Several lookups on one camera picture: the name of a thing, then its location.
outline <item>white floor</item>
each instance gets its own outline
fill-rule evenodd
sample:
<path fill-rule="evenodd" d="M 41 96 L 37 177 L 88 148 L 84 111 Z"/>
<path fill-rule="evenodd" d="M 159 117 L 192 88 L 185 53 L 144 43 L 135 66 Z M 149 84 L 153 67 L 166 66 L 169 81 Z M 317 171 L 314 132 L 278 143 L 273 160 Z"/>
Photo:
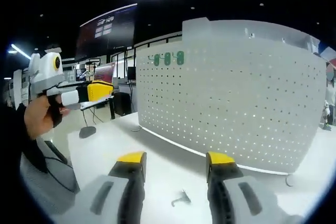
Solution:
<path fill-rule="evenodd" d="M 86 118 L 86 121 L 88 123 L 88 126 L 94 126 L 94 124 L 101 123 L 99 119 L 94 117 L 93 122 L 93 114 L 89 109 L 84 111 L 84 115 Z M 110 114 L 110 108 L 109 105 L 105 105 L 104 108 L 95 109 L 95 115 L 100 118 L 103 122 L 108 122 L 111 120 L 111 114 Z M 56 146 L 56 148 L 67 158 L 70 157 L 69 147 L 68 147 L 68 134 L 73 131 L 78 131 L 82 127 L 85 127 L 85 121 L 83 117 L 83 113 L 80 110 L 73 110 L 70 112 L 70 114 L 63 118 L 62 122 L 54 129 L 52 129 L 50 132 L 44 134 L 42 138 L 44 140 L 52 140 L 53 144 Z"/>

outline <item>black sleeve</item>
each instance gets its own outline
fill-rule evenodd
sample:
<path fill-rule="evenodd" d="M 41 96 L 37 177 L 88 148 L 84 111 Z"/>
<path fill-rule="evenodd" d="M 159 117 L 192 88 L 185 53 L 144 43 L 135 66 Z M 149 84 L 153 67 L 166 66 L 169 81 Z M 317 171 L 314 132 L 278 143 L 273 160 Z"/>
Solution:
<path fill-rule="evenodd" d="M 20 160 L 23 144 L 30 141 L 25 122 L 25 106 L 21 104 L 18 110 L 0 105 L 2 117 L 0 130 L 1 139 L 1 164 L 2 188 L 5 209 L 3 214 L 8 215 L 12 222 L 24 219 L 32 223 L 51 223 L 48 216 L 32 199 L 20 175 Z"/>

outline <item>hand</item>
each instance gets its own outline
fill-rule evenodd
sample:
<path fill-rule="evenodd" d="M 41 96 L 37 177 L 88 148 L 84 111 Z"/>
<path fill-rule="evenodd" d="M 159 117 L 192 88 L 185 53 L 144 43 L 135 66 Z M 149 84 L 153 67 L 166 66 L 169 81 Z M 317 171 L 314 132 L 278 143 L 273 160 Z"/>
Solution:
<path fill-rule="evenodd" d="M 56 101 L 61 103 L 61 96 L 56 97 Z M 48 113 L 50 104 L 46 95 L 38 97 L 32 101 L 25 111 L 25 124 L 27 127 L 27 133 L 32 140 L 41 136 L 44 133 L 50 131 L 54 123 L 51 119 L 51 115 Z M 59 108 L 62 116 L 69 114 L 70 110 L 66 108 Z"/>

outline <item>wall-mounted screen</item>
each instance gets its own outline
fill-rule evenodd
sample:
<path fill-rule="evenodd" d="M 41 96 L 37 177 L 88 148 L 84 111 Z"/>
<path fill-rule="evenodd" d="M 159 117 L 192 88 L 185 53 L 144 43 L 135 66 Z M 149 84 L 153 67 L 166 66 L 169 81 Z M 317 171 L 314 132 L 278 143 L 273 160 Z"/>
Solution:
<path fill-rule="evenodd" d="M 137 4 L 102 14 L 80 26 L 75 61 L 133 46 Z"/>

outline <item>black ceiling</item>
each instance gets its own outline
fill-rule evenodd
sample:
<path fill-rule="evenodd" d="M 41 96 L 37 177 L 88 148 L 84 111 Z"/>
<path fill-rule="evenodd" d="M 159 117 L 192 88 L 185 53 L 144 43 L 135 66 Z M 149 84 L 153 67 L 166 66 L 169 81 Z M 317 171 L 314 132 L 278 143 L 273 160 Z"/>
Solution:
<path fill-rule="evenodd" d="M 5 53 L 11 43 L 29 55 L 34 48 L 42 51 L 50 44 L 59 45 L 62 57 L 72 58 L 79 25 L 133 3 L 139 4 L 135 44 L 180 31 L 183 20 L 206 16 L 211 20 L 250 19 L 282 24 L 311 34 L 336 49 L 335 0 L 5 0 L 5 74 L 28 64 L 23 57 L 18 59 L 19 55 Z"/>

